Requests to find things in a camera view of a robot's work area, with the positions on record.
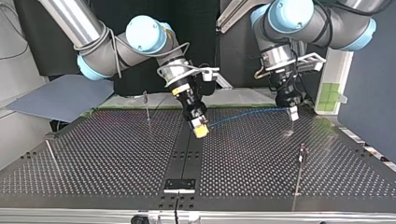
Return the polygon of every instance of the blue cable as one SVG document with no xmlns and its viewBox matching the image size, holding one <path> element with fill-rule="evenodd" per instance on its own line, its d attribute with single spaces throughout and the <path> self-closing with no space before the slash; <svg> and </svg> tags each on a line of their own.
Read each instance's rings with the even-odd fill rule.
<svg viewBox="0 0 396 224">
<path fill-rule="evenodd" d="M 259 113 L 264 113 L 264 112 L 285 111 L 285 110 L 287 110 L 287 108 L 279 108 L 279 107 L 253 110 L 253 111 L 249 111 L 249 112 L 246 112 L 246 113 L 243 113 L 243 114 L 240 114 L 240 115 L 237 115 L 237 116 L 233 116 L 233 117 L 230 117 L 230 118 L 227 118 L 227 119 L 219 120 L 218 122 L 215 122 L 215 123 L 211 123 L 209 125 L 209 128 L 213 128 L 213 127 L 215 127 L 217 125 L 220 125 L 220 124 L 222 124 L 224 122 L 228 122 L 228 121 L 233 120 L 233 119 L 239 119 L 239 118 L 242 118 L 244 116 L 248 116 L 248 115 L 252 115 L 252 114 L 259 114 Z"/>
</svg>

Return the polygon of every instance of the black cable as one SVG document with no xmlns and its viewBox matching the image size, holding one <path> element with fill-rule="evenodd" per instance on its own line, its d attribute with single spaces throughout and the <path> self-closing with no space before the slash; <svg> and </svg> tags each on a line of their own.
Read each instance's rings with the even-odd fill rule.
<svg viewBox="0 0 396 224">
<path fill-rule="evenodd" d="M 371 17 L 371 16 L 374 16 L 376 14 L 379 14 L 379 13 L 387 10 L 390 7 L 390 5 L 392 5 L 394 2 L 395 2 L 395 0 L 390 0 L 386 5 L 384 5 L 380 9 L 378 9 L 376 11 L 373 11 L 373 12 L 364 12 L 364 11 L 358 10 L 356 8 L 352 8 L 352 7 L 347 7 L 347 6 L 341 5 L 339 3 L 337 3 L 337 4 L 331 3 L 331 4 L 327 4 L 327 5 L 330 6 L 330 7 L 338 7 L 338 8 L 341 8 L 343 10 L 346 10 L 348 12 L 351 12 L 351 13 L 354 13 L 354 14 L 358 14 L 358 15 L 361 15 L 361 16 Z"/>
<path fill-rule="evenodd" d="M 18 54 L 12 55 L 12 56 L 7 56 L 7 57 L 4 57 L 4 58 L 0 58 L 0 61 L 18 58 L 18 57 L 20 57 L 22 54 L 26 53 L 26 51 L 27 51 L 28 49 L 29 49 L 29 44 L 26 44 L 25 49 L 24 49 L 21 53 L 18 53 Z"/>
<path fill-rule="evenodd" d="M 178 224 L 177 207 L 178 207 L 178 196 L 177 196 L 175 212 L 174 212 L 175 213 L 175 224 Z"/>
<path fill-rule="evenodd" d="M 17 18 L 18 18 L 18 14 L 17 14 L 17 13 L 15 12 L 15 10 L 14 10 L 12 7 L 10 7 L 9 5 L 6 5 L 6 4 L 4 4 L 4 3 L 1 3 L 1 4 L 0 4 L 0 11 L 3 13 L 3 15 L 6 17 L 6 19 L 8 20 L 8 22 L 11 24 L 12 28 L 14 28 L 15 32 L 17 32 L 17 34 L 18 34 L 24 41 L 26 41 L 26 39 L 25 39 L 25 37 L 24 37 L 23 31 L 20 32 L 20 31 L 17 29 L 17 27 L 15 27 L 14 23 L 12 23 L 12 21 L 9 19 L 9 17 L 7 16 L 7 14 L 3 11 L 3 9 L 2 9 L 1 7 L 8 8 L 12 13 L 15 14 L 15 16 L 16 16 Z M 14 58 L 20 57 L 22 54 L 26 53 L 26 51 L 27 51 L 28 49 L 29 49 L 29 44 L 28 44 L 27 41 L 26 41 L 26 47 L 24 48 L 24 50 L 23 50 L 22 52 L 17 53 L 17 54 L 15 54 L 15 55 L 11 55 L 11 56 L 7 56 L 7 57 L 0 58 L 0 61 L 2 61 L 2 60 L 8 60 L 8 59 L 14 59 Z"/>
<path fill-rule="evenodd" d="M 326 15 L 325 26 L 327 26 L 327 23 L 329 24 L 329 28 L 330 28 L 329 40 L 328 40 L 327 44 L 325 46 L 323 46 L 324 48 L 328 48 L 330 46 L 330 44 L 332 43 L 332 36 L 333 36 L 331 11 L 326 10 L 326 8 L 319 2 L 319 0 L 314 0 L 314 3 L 316 5 L 318 5 L 320 7 L 320 9 L 322 9 L 323 13 Z"/>
</svg>

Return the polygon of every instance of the gray panel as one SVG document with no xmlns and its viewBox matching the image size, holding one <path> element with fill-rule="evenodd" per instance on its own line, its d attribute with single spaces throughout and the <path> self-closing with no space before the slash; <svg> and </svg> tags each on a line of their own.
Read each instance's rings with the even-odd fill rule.
<svg viewBox="0 0 396 224">
<path fill-rule="evenodd" d="M 254 110 L 211 109 L 207 117 Z M 302 143 L 309 157 L 295 198 Z M 396 212 L 396 174 L 307 110 L 294 124 L 285 111 L 222 122 L 205 140 L 192 140 L 190 152 L 198 157 L 183 178 L 198 179 L 198 192 L 188 197 L 194 210 Z"/>
<path fill-rule="evenodd" d="M 51 141 L 56 160 L 49 149 L 32 151 L 2 171 L 0 206 L 156 209 L 165 176 L 181 177 L 167 170 L 177 171 L 175 147 L 187 146 L 178 142 L 183 123 L 178 110 L 150 122 L 145 110 L 95 112 Z"/>
<path fill-rule="evenodd" d="M 354 55 L 345 90 L 348 102 L 339 113 L 340 122 L 392 161 L 396 161 L 395 13 L 393 4 L 375 16 L 377 32 Z"/>
<path fill-rule="evenodd" d="M 113 92 L 111 81 L 91 81 L 84 76 L 66 75 L 27 93 L 7 108 L 70 123 L 82 113 L 99 106 Z"/>
</svg>

